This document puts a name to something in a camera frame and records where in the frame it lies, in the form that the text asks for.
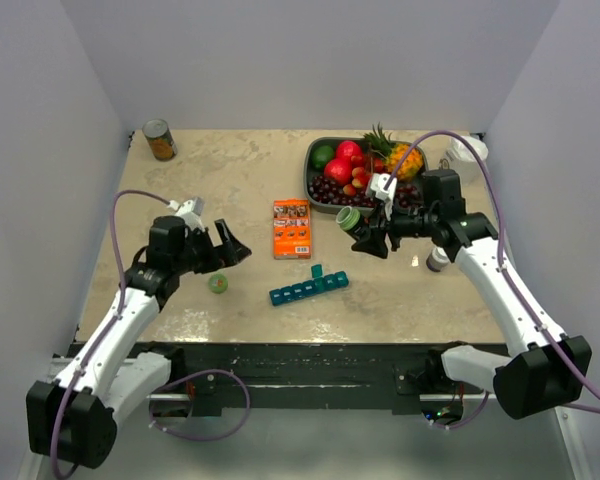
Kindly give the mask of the green black pill bottle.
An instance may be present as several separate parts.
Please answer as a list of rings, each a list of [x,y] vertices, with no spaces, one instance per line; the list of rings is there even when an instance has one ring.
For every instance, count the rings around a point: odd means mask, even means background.
[[[366,218],[351,206],[345,206],[337,213],[336,224],[356,241],[362,239],[369,229]]]

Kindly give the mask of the green bottle cap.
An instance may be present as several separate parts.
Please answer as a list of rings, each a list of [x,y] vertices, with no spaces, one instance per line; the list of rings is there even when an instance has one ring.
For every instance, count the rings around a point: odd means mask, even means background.
[[[229,281],[224,274],[216,273],[209,277],[208,288],[214,294],[222,294],[228,290]]]

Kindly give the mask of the teal weekly pill organizer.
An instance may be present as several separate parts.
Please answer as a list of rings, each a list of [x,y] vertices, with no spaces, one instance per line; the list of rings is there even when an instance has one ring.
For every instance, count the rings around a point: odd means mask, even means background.
[[[347,288],[350,284],[345,271],[326,273],[321,264],[311,267],[311,278],[293,285],[269,291],[269,299],[274,307],[311,298]]]

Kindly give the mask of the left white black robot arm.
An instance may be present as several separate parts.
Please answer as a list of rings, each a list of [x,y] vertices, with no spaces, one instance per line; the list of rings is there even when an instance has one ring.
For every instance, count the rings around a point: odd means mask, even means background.
[[[32,452],[90,469],[108,457],[118,431],[146,396],[180,390],[187,368],[175,354],[145,352],[124,362],[140,334],[161,313],[183,275],[233,267],[250,249],[219,219],[220,244],[194,214],[153,221],[148,244],[125,271],[108,314],[70,363],[26,395]]]

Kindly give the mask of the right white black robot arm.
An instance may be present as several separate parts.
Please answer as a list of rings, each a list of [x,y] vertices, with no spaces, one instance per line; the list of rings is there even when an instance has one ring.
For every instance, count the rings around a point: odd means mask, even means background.
[[[467,343],[437,347],[425,369],[428,386],[449,392],[459,382],[495,395],[513,419],[566,405],[582,392],[592,352],[581,336],[570,337],[524,286],[511,262],[498,254],[499,235],[482,213],[468,213],[461,181],[452,170],[422,176],[424,203],[402,208],[396,184],[386,174],[369,181],[375,206],[369,216],[347,206],[336,216],[353,238],[353,250],[378,258],[403,238],[429,238],[456,264],[480,293],[507,346],[506,355]]]

